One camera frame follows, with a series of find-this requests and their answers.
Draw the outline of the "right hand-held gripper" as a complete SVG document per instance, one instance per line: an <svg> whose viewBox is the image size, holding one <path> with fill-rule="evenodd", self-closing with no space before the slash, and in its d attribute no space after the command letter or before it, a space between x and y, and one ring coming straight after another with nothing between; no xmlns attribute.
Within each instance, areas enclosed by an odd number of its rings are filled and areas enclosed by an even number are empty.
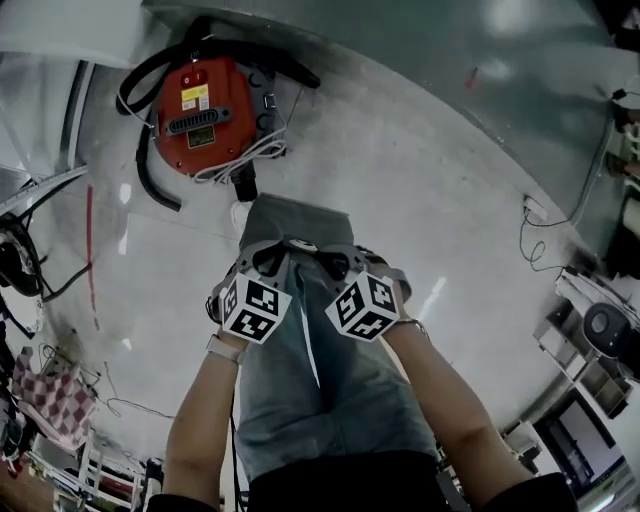
<svg viewBox="0 0 640 512"><path fill-rule="evenodd" d="M334 294L325 313L339 334L372 342L400 319L402 271L361 246L333 244L314 255L325 287Z"/></svg>

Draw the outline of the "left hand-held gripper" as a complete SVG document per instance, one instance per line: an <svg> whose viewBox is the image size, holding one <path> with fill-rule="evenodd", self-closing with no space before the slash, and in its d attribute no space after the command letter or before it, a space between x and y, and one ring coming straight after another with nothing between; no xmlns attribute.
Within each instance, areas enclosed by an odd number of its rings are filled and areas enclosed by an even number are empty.
<svg viewBox="0 0 640 512"><path fill-rule="evenodd" d="M221 341L262 345L283 322L291 295L286 292L289 248L277 240L248 245L206 300L206 312Z"/></svg>

